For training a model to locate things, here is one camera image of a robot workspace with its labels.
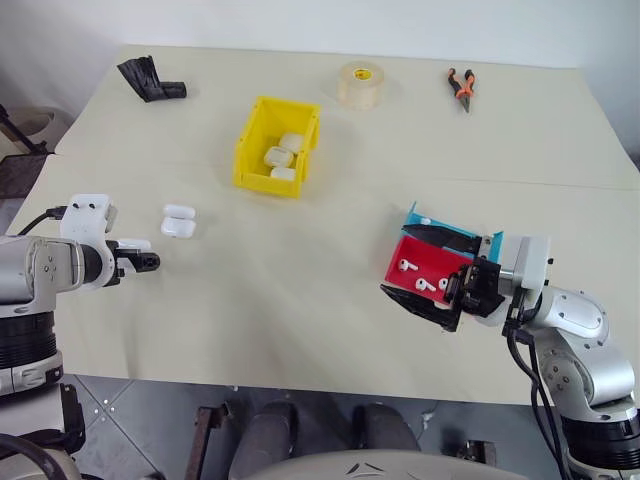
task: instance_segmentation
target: pliers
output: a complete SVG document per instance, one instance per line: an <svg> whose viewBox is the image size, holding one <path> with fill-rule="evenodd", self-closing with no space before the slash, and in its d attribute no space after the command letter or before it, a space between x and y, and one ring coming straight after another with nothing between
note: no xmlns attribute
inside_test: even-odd
<svg viewBox="0 0 640 480"><path fill-rule="evenodd" d="M450 68L448 72L449 85L453 88L453 94L455 97L460 100L460 103L462 103L464 111L469 113L469 103L471 101L471 97L473 97L473 84L476 81L476 76L471 70L467 70L464 72L464 79L466 80L466 83L462 85L455 77L455 74L456 69Z"/></svg>

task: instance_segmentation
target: white wall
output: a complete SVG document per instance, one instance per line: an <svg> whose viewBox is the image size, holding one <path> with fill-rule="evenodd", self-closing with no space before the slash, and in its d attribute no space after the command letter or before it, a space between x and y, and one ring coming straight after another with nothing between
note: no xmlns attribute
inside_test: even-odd
<svg viewBox="0 0 640 480"><path fill-rule="evenodd" d="M0 101L53 105L77 116L123 43L581 67L623 145L639 152L638 3L4 1L0 3Z"/></svg>

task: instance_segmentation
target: wire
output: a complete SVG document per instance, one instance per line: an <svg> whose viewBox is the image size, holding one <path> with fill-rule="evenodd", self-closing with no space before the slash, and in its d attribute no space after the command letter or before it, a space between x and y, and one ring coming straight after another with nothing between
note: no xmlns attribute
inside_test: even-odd
<svg viewBox="0 0 640 480"><path fill-rule="evenodd" d="M549 399L546 395L546 392L544 392L542 382L540 381L540 373L538 371L537 361L536 361L536 364L534 364L533 369L525 363L516 345L515 330L510 330L507 334L507 346L509 347L509 353L511 353L511 356L513 357L513 360L516 362L516 365L518 365L520 370L522 370L531 379L531 397L532 397L531 408L533 408L534 410L533 414L536 417L536 422L538 423L540 432L542 433L542 436L545 439L545 443L547 444L547 447L549 447L549 450L551 451L551 454L553 455L553 458L555 459L556 464L558 465L560 478L562 478L562 480L567 480L568 477L565 471L564 461L562 458L562 446L560 445L560 437L558 436L558 429L555 423L555 419L553 418L553 411L551 410ZM533 349L533 355L535 357L534 345L532 345L531 343L528 343L528 346L529 346L529 353L531 354ZM542 426L542 419L540 418L540 413L537 408L538 392L542 397L542 403L544 405L544 409L547 414L547 421L549 422L551 436L553 438L553 448L551 447L551 440L549 440L548 434Z"/></svg>
<svg viewBox="0 0 640 480"><path fill-rule="evenodd" d="M31 223L29 225L27 225L22 230L20 230L20 232L18 232L18 235L26 235L31 230L33 230L33 228L36 225L38 225L43 220L46 220L47 218L49 218L49 215L46 212L41 214L41 215L38 215L34 220L31 221Z"/></svg>
<svg viewBox="0 0 640 480"><path fill-rule="evenodd" d="M27 457L42 470L49 480L68 480L60 465L49 453L24 438L0 433L0 447Z"/></svg>

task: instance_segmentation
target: white table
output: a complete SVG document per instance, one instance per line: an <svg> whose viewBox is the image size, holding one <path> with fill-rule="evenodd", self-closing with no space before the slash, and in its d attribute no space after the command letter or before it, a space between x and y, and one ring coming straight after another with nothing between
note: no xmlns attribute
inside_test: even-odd
<svg viewBox="0 0 640 480"><path fill-rule="evenodd" d="M116 377L528 403L500 329L444 334L378 288L407 209L478 232L549 234L552 284L607 307L637 371L639 175L576 71L376 58L376 110L332 98L337 55L126 47L152 54L185 100L144 104L111 69L50 157L11 231L73 193L104 192L113 238L149 238L158 272L59 296L67 371ZM323 106L299 200L231 185L257 95ZM160 234L168 202L198 210L191 240ZM55 235L47 223L39 234Z"/></svg>

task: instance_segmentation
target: black cable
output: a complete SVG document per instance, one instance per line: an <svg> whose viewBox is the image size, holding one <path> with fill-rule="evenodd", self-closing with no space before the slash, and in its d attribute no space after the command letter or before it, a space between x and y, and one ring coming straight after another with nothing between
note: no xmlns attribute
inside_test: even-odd
<svg viewBox="0 0 640 480"><path fill-rule="evenodd" d="M66 211L67 211L67 207L64 207L64 206L47 208L47 210L43 214L38 215L35 219L33 219L33 221L31 221L29 225L27 225L22 230L20 230L20 232L18 232L18 235L26 235L31 230L33 230L33 228L36 225L38 225L43 220L46 220L47 218L62 220L62 217L64 217L64 214Z"/></svg>
<svg viewBox="0 0 640 480"><path fill-rule="evenodd" d="M24 227L22 230L20 230L18 232L18 235L26 235L27 233L29 233L31 230L33 230L33 228L38 225L40 222L42 222L43 220L46 220L47 218L49 218L49 215L47 215L47 213L43 213L41 215L38 215L34 220L31 221L31 223L29 225L27 225L26 227Z"/></svg>
<svg viewBox="0 0 640 480"><path fill-rule="evenodd" d="M510 332L508 332L507 346L509 347L509 353L511 353L511 356L513 357L513 360L516 362L516 365L518 365L520 370L522 370L531 379L532 390L535 389L536 392L539 392L541 390L544 391L542 382L540 381L540 375L534 372L525 363L524 359L520 355L520 352L518 351L518 347L516 345L516 333L514 330L511 330ZM547 413L547 420L551 425L551 435L553 437L553 444L554 444L554 448L550 448L551 454L553 455L553 458L555 459L556 464L558 465L560 478L562 480L568 480L568 477L564 468L564 461L562 459L562 447L560 446L560 437L558 436L558 430L556 428L555 420L553 418L553 412L551 411L551 406L548 403L549 400L548 398L546 398L546 393L544 394L541 393L540 395L543 397L542 401L545 406L545 411ZM538 421L539 412L537 412L537 408L535 407L536 404L537 404L537 400L532 404L532 408L535 408L534 415L536 416L536 421ZM542 420L540 420L538 423L539 427L541 427L541 425L542 425ZM546 431L543 430L542 427L540 428L540 431L542 433L542 436L545 438L545 442L547 443L547 446L549 446L551 442L547 440L548 437L546 436L547 435Z"/></svg>
<svg viewBox="0 0 640 480"><path fill-rule="evenodd" d="M42 470L49 480L69 480L49 453L24 438L0 433L0 447L27 457Z"/></svg>

